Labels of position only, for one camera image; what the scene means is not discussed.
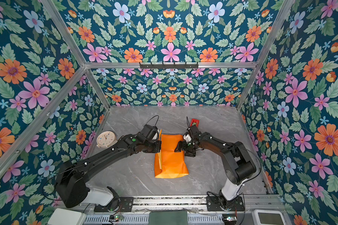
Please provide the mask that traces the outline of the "yellow wrapping paper sheet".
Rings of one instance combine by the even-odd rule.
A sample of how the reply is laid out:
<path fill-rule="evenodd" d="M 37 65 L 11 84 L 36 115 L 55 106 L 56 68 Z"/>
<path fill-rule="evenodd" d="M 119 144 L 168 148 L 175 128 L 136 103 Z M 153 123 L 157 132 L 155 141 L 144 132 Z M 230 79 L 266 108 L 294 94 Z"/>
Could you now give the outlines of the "yellow wrapping paper sheet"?
<path fill-rule="evenodd" d="M 175 179 L 189 175 L 185 163 L 185 153 L 175 152 L 182 135 L 161 134 L 161 151 L 155 154 L 155 178 Z"/>

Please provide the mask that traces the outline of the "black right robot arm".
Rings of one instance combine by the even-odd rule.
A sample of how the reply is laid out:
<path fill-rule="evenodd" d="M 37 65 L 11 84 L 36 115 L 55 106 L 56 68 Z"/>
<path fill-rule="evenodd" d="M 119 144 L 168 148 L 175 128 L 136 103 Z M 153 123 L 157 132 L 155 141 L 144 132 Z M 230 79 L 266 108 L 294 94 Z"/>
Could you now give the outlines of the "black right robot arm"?
<path fill-rule="evenodd" d="M 179 141 L 175 152 L 185 152 L 187 157 L 195 157 L 199 150 L 209 150 L 220 156 L 227 176 L 224 187 L 219 192 L 222 201 L 230 202 L 239 196 L 241 187 L 254 178 L 257 172 L 250 154 L 242 142 L 226 142 L 208 132 L 200 132 L 196 126 L 191 126 Z"/>

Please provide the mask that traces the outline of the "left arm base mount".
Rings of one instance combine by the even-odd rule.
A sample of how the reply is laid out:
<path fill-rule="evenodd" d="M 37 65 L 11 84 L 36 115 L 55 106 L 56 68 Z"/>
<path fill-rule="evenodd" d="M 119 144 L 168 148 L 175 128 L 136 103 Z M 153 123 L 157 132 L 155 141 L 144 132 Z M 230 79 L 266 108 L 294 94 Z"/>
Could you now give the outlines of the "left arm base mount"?
<path fill-rule="evenodd" d="M 133 197 L 114 197 L 112 201 L 106 206 L 95 206 L 94 212 L 131 212 L 133 202 Z"/>

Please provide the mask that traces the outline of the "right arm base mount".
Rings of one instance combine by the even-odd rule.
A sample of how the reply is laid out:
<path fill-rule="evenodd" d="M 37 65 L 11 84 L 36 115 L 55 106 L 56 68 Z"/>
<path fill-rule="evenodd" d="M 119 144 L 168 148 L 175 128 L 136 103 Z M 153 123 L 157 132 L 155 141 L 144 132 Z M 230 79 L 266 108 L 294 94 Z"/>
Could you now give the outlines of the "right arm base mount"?
<path fill-rule="evenodd" d="M 241 196 L 237 196 L 233 200 L 226 200 L 224 196 L 220 196 L 211 192 L 207 192 L 206 206 L 209 212 L 245 211 L 245 203 Z"/>

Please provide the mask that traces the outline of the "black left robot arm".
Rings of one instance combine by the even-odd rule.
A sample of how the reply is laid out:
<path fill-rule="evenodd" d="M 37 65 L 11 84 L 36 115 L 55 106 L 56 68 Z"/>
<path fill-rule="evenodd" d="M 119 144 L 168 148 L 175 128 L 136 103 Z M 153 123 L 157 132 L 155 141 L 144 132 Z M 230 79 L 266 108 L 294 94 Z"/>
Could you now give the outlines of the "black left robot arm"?
<path fill-rule="evenodd" d="M 77 163 L 61 165 L 55 181 L 55 191 L 67 208 L 82 203 L 116 209 L 119 196 L 111 187 L 96 187 L 88 182 L 113 163 L 139 152 L 158 153 L 161 147 L 157 127 L 145 125 L 137 134 L 122 136 L 112 146 Z"/>

